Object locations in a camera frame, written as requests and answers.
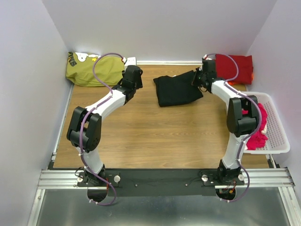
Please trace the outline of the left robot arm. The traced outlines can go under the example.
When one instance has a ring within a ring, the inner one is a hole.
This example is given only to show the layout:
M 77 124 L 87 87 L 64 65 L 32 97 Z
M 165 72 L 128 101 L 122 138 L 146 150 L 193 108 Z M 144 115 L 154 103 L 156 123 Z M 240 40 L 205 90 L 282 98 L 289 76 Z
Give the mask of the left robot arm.
M 136 91 L 143 87 L 143 71 L 136 65 L 129 65 L 122 73 L 122 79 L 109 93 L 96 103 L 76 107 L 72 113 L 67 139 L 78 152 L 84 164 L 84 172 L 94 186 L 104 184 L 105 166 L 98 153 L 102 122 L 113 111 L 130 101 Z

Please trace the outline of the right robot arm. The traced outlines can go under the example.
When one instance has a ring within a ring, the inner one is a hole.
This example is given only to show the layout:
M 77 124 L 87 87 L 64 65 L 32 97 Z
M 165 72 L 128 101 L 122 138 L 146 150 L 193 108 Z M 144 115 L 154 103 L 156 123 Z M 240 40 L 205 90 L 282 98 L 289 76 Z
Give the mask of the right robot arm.
M 238 179 L 243 149 L 261 125 L 257 97 L 248 96 L 218 78 L 215 61 L 210 59 L 202 59 L 202 66 L 196 69 L 192 85 L 205 88 L 226 104 L 226 123 L 230 133 L 227 149 L 218 168 L 204 171 L 203 175 L 221 185 L 228 184 Z

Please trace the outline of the black floral t-shirt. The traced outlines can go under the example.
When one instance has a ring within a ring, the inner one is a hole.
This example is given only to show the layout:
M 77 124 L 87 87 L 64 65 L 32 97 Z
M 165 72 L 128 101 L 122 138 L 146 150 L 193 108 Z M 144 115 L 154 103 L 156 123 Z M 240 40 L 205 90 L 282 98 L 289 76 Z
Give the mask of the black floral t-shirt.
M 198 87 L 192 86 L 194 71 L 188 71 L 173 77 L 154 78 L 158 105 L 160 107 L 190 104 L 203 97 Z

